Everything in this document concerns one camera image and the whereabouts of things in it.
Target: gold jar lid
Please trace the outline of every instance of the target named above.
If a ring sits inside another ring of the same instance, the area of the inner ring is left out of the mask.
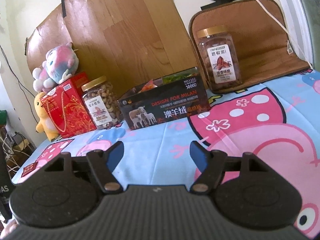
[[[228,31],[228,29],[224,25],[221,25],[221,26],[215,26],[215,27],[211,27],[211,28],[207,28],[207,29],[198,31],[197,35],[198,35],[198,38],[202,38],[202,37],[214,35],[217,33],[225,33],[227,31]]]
[[[107,81],[107,77],[106,76],[101,76],[101,77],[99,77],[99,78],[97,78],[95,80],[90,81],[87,84],[84,84],[83,86],[81,86],[81,89],[82,89],[83,92],[85,92],[85,91],[89,90],[90,88],[93,88],[93,87],[95,87],[95,86],[97,86],[97,85],[99,85],[99,84],[101,84],[101,83],[103,83],[105,81]]]

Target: yellow plush toy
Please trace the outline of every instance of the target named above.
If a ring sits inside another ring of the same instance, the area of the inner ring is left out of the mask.
[[[41,92],[37,94],[35,98],[35,109],[38,117],[40,118],[40,121],[36,126],[36,131],[45,132],[48,140],[53,142],[59,136],[59,133],[40,101],[40,98],[43,97],[44,95],[46,95],[46,93]]]

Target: red gift box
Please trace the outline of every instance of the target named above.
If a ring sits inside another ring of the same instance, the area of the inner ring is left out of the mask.
[[[88,83],[81,72],[52,89],[40,100],[63,138],[96,130],[84,103],[81,86]]]

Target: jar label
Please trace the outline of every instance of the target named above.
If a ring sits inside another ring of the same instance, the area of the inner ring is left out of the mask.
[[[111,122],[112,118],[104,105],[101,96],[91,98],[84,103],[97,126]]]
[[[236,73],[227,44],[207,49],[213,70],[214,81],[217,84],[235,81]]]

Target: jar of pecans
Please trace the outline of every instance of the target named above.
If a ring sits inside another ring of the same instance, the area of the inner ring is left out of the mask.
[[[198,48],[210,88],[217,90],[242,84],[236,49],[225,26],[215,26],[197,33]]]
[[[105,76],[99,77],[82,87],[83,101],[98,130],[119,124],[123,116],[118,107],[112,84]]]

